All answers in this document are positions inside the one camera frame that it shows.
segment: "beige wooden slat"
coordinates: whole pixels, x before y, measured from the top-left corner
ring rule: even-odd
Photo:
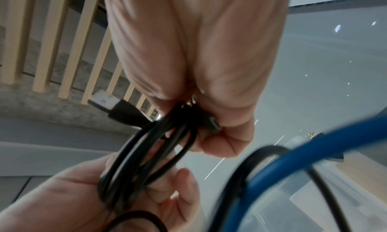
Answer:
[[[75,75],[77,74],[79,62],[82,58],[83,50],[85,49],[87,36],[94,19],[98,1],[99,0],[85,0],[77,32],[75,33],[75,38],[71,47],[69,60],[67,61],[67,67],[63,75],[62,85],[59,89],[59,98],[66,99],[69,96]]]
[[[113,90],[116,87],[118,79],[120,78],[122,69],[123,69],[122,64],[120,62],[118,62],[116,69],[114,70],[112,79],[110,79],[108,89],[106,90],[109,94],[113,94]]]
[[[100,50],[98,51],[98,54],[97,54],[96,62],[94,63],[85,92],[83,93],[81,103],[84,105],[87,105],[87,101],[89,100],[89,97],[93,93],[94,87],[96,86],[98,77],[100,76],[102,65],[104,64],[106,54],[108,53],[109,46],[111,43],[112,43],[112,37],[110,35],[109,27],[107,27],[105,36],[100,46]]]
[[[144,103],[144,101],[145,101],[145,95],[144,94],[141,94],[141,97],[140,97],[140,99],[138,100],[138,102],[137,102],[137,105],[136,105],[136,108],[137,109],[141,109],[141,106],[142,106],[142,104]]]
[[[126,90],[124,100],[128,101],[130,96],[132,95],[132,92],[134,90],[134,85],[132,83],[129,84],[128,90]]]
[[[154,110],[154,106],[149,104],[149,107],[145,111],[145,115],[147,117],[150,117],[152,115],[152,113],[153,113],[153,110]]]
[[[14,84],[23,72],[35,0],[9,0],[1,82]]]
[[[43,31],[42,48],[40,49],[32,86],[34,92],[44,92],[50,81],[65,25],[68,5],[69,0],[50,0]]]

